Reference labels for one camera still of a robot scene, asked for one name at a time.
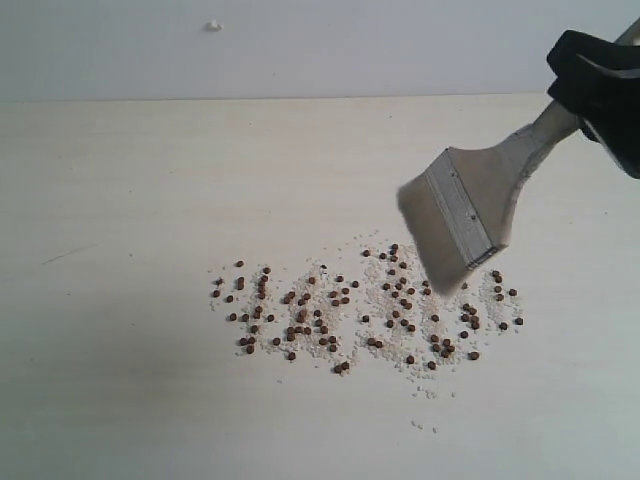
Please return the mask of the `wide white-bristle paint brush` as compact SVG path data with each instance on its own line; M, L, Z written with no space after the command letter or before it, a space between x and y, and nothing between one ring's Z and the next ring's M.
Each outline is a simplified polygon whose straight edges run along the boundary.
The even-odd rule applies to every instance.
M638 46L638 37L633 22L612 43ZM535 120L496 145L448 147L398 189L399 211L434 292L450 295L508 246L524 184L575 132L583 134L578 117L552 98Z

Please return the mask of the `scattered brown pellets and rice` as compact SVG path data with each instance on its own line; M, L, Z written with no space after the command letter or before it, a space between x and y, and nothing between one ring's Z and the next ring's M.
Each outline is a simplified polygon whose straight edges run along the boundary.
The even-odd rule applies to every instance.
M287 420L294 410L315 421L341 419L333 387L264 400L260 374L281 378L287 368L324 368L333 379L360 375L368 395L389 399L388 381L367 366L385 362L433 398L438 382L459 375L467 382L465 411L490 423L517 423L525 412L510 385L491 390L476 370L488 365L493 338L523 326L523 274L514 264L490 264L451 296L436 292L415 249L357 236L313 257L291 246L246 247L229 241L209 245L209 305L215 317L236 328L234 355L215 386L209 423L217 435L264 422Z

